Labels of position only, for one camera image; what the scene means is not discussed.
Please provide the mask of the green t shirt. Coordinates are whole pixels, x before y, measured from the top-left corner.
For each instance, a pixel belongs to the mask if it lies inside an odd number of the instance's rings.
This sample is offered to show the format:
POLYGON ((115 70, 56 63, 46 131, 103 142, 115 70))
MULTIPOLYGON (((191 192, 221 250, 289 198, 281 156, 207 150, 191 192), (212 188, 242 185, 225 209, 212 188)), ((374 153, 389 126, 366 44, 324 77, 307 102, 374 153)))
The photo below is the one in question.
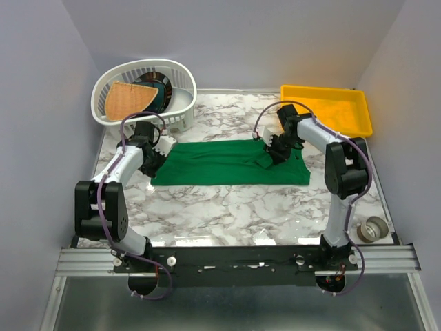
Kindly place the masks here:
POLYGON ((309 185, 302 152, 275 164, 254 140, 179 143, 151 180, 155 186, 309 185))

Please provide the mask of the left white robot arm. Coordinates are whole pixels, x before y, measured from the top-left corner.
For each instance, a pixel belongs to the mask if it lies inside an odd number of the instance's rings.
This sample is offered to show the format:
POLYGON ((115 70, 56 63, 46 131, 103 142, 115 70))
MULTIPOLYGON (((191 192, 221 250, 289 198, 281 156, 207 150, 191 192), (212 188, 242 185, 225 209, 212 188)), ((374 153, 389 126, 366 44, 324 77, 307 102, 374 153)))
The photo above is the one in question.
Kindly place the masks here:
POLYGON ((150 122, 138 122, 130 137, 122 134, 106 167, 75 186, 76 236, 106 241, 117 252, 130 254, 129 264, 137 272, 148 271, 153 262, 152 245, 129 225, 124 188, 137 171, 153 179, 175 145, 175 138, 150 122))

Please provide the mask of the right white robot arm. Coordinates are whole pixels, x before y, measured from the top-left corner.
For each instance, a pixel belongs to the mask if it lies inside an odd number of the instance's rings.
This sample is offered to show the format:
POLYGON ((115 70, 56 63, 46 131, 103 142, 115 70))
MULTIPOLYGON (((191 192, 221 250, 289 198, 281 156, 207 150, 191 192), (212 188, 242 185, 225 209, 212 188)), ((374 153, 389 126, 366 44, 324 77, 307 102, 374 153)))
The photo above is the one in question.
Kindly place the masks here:
POLYGON ((264 151, 273 164, 286 162, 294 149, 309 142, 325 155, 325 185, 331 194, 331 205, 324 234, 317 253, 318 265, 333 270, 349 259, 355 247, 350 237, 350 225, 356 204, 370 190, 373 170, 363 138, 349 138, 323 124, 312 109, 298 101, 277 101, 283 133, 277 135, 266 126, 254 124, 253 139, 264 142, 264 151))

